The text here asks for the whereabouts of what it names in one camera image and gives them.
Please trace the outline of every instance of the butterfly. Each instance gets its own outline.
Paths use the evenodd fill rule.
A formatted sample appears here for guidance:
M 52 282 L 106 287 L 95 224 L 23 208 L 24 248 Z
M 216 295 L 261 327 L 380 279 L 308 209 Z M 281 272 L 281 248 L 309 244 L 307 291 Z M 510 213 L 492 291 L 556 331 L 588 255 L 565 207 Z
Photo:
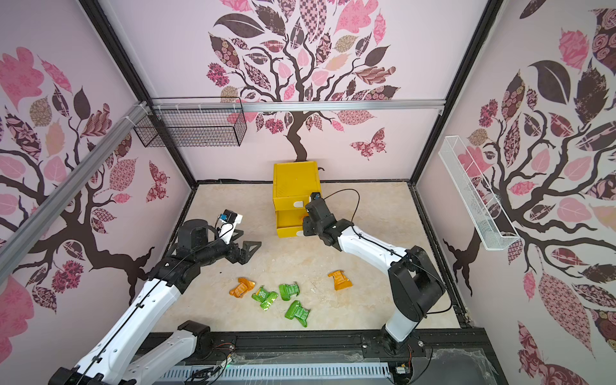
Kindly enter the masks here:
M 154 199 L 163 199 L 167 197 L 167 189 L 164 185 L 167 184 L 167 179 L 169 177 L 163 172 L 159 171 L 158 167 L 152 161 L 150 161 L 150 174 L 152 174 L 152 178 L 154 179 L 154 183 L 156 184 L 154 187 L 148 191 L 147 197 L 145 197 L 146 202 L 151 202 Z
M 383 142 L 384 138 L 385 138 L 385 127 L 378 130 L 376 134 L 374 134 L 374 136 L 372 137 L 372 140 L 369 143 L 353 142 L 351 143 L 351 147 L 353 147 L 357 151 L 361 151 L 362 156 L 365 156 L 366 158 L 368 158 L 368 160 L 370 160 L 370 157 L 374 155 L 373 150 L 376 150 L 376 152 L 385 151 L 385 142 Z

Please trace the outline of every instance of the tree trunk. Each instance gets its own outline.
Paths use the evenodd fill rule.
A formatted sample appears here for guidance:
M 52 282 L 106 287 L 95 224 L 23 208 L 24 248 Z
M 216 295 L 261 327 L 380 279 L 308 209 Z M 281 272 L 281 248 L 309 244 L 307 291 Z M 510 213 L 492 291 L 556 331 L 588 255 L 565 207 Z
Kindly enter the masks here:
M 306 149 L 301 142 L 302 138 L 298 135 L 298 131 L 304 124 L 304 121 L 308 115 L 304 114 L 302 111 L 292 111 L 291 114 L 293 115 L 293 123 L 289 127 L 289 132 L 286 135 L 286 139 L 291 142 L 291 145 L 293 145 L 295 155 L 297 156 L 295 161 L 305 162 L 308 154 L 306 153 Z

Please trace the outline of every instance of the white wire basket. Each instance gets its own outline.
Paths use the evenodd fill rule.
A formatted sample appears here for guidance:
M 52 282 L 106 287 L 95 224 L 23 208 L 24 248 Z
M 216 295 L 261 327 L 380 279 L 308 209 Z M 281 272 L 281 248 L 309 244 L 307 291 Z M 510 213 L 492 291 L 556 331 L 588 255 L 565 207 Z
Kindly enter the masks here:
M 458 156 L 464 154 L 468 156 L 468 159 L 472 160 L 467 167 L 464 167 L 458 158 Z M 462 201 L 475 224 L 484 248 L 489 251 L 504 250 L 519 240 L 520 235 L 504 211 L 497 195 L 492 191 L 489 180 L 486 179 L 475 159 L 467 151 L 462 138 L 460 136 L 446 136 L 440 148 L 439 156 L 452 177 L 453 184 L 458 189 L 460 197 L 462 197 Z M 484 197 L 479 195 L 469 174 L 476 175 L 477 178 L 480 177 L 482 179 L 483 183 L 481 183 L 481 186 L 487 191 Z M 490 211 L 494 212 L 494 210 L 498 210 L 497 212 L 505 215 L 508 222 L 507 229 L 498 228 L 490 215 Z

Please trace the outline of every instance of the black frame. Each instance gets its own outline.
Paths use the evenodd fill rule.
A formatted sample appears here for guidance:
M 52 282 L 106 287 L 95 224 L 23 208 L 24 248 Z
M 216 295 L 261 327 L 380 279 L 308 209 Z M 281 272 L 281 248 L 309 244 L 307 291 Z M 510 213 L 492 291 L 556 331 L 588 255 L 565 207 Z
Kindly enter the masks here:
M 153 108 L 152 98 L 145 88 L 142 80 L 139 77 L 136 69 L 133 67 L 124 47 L 121 45 L 116 33 L 111 27 L 107 17 L 104 14 L 98 0 L 79 0 L 86 15 L 89 17 L 94 28 L 101 37 L 101 40 L 107 47 L 109 53 L 113 57 L 127 83 L 132 89 L 138 100 L 147 102 L 150 108 Z M 429 221 L 424 206 L 421 202 L 419 191 L 416 184 L 428 163 L 428 159 L 439 141 L 439 137 L 443 131 L 445 123 L 450 116 L 453 106 L 460 95 L 460 92 L 466 82 L 466 79 L 471 71 L 471 68 L 483 46 L 490 29 L 494 24 L 496 15 L 500 10 L 503 0 L 488 0 L 483 14 L 477 24 L 477 28 L 473 34 L 471 42 L 464 54 L 460 67 L 456 72 L 451 87 L 447 92 L 446 103 L 442 113 L 436 119 L 432 131 L 426 141 L 415 170 L 410 179 L 370 179 L 370 180 L 323 180 L 322 182 L 406 182 L 415 202 L 419 217 L 423 224 L 426 235 L 430 242 L 432 253 L 436 258 L 439 270 L 443 276 L 449 297 L 452 299 L 453 310 L 456 313 L 461 329 L 416 329 L 409 339 L 413 355 L 415 357 L 425 356 L 425 347 L 432 348 L 460 348 L 460 349 L 476 349 L 482 348 L 489 359 L 490 363 L 496 368 L 499 374 L 496 379 L 499 384 L 507 384 L 507 380 L 500 367 L 498 359 L 492 349 L 490 340 L 483 328 L 475 328 L 470 324 L 468 315 L 464 310 L 462 298 L 457 286 L 453 281 L 451 271 L 448 267 L 447 260 L 440 248 L 440 244 L 434 232 L 434 229 Z M 180 225 L 184 222 L 190 205 L 195 197 L 197 188 L 201 184 L 271 184 L 270 180 L 234 180 L 234 179 L 218 179 L 218 180 L 195 180 L 187 163 L 183 159 L 181 153 L 177 149 L 175 143 L 167 133 L 164 123 L 155 117 L 152 117 L 152 124 L 156 127 L 159 135 L 163 139 L 165 147 L 169 150 L 177 167 L 184 176 L 186 182 L 191 188 L 190 195 L 180 214 L 179 220 L 174 228 L 172 237 L 168 243 L 167 249 L 174 242 L 177 231 Z M 214 332 L 212 336 L 215 341 L 233 342 L 237 346 L 238 353 L 251 352 L 280 352 L 280 351 L 362 351 L 365 357 L 376 357 L 382 361 L 400 362 L 406 359 L 401 357 L 391 357 L 379 350 L 377 347 L 372 348 L 368 341 L 379 333 L 379 330 L 322 330 L 322 331 L 257 331 L 257 332 Z M 150 333 L 150 336 L 145 340 L 138 354 L 144 354 L 150 349 L 164 341 L 171 333 Z M 419 340 L 424 342 L 424 346 L 420 347 Z M 200 360 L 194 363 L 205 363 Z

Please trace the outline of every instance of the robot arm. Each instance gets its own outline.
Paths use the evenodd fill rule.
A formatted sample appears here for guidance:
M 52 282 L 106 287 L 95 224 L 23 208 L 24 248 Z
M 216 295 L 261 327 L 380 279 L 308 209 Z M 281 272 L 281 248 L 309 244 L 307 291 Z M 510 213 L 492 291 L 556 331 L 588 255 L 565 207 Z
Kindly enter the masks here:
M 240 249 L 234 242 L 243 235 L 236 229 L 241 219 L 241 215 L 225 210 L 218 218 L 222 222 L 219 229 L 202 219 L 184 222 L 178 242 L 152 269 L 134 303 L 90 353 L 72 370 L 58 369 L 49 384 L 149 385 L 192 355 L 199 344 L 207 344 L 209 327 L 187 321 L 164 343 L 131 363 L 160 317 L 199 275 L 201 266 L 222 258 L 245 264 L 261 247 L 261 242 L 244 241 Z M 208 241 L 209 230 L 214 232 L 214 240 Z
M 326 246 L 354 254 L 389 277 L 396 310 L 383 327 L 381 342 L 395 353 L 445 293 L 428 254 L 419 246 L 405 249 L 383 242 L 347 219 L 337 221 L 319 193 L 311 195 L 306 210 L 305 236 L 318 235 Z

